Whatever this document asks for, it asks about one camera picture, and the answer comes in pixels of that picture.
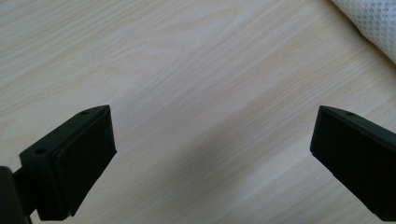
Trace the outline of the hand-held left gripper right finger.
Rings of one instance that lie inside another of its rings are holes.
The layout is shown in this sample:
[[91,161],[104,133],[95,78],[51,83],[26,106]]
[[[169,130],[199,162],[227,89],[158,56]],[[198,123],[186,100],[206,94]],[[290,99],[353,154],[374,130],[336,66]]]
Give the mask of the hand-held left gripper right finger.
[[396,221],[396,133],[322,105],[310,151],[378,218]]

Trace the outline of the white non-woven cloth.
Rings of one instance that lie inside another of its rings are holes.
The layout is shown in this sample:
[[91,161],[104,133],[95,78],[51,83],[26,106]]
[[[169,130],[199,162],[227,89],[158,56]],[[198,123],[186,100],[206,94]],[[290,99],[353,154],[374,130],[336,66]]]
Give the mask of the white non-woven cloth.
[[396,64],[396,0],[332,0]]

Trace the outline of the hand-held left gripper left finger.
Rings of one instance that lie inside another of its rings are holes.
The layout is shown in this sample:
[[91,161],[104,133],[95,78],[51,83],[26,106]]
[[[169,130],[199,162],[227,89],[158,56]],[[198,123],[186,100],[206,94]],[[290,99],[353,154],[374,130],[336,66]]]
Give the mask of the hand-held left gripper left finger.
[[77,113],[20,154],[42,220],[73,216],[117,153],[110,107]]

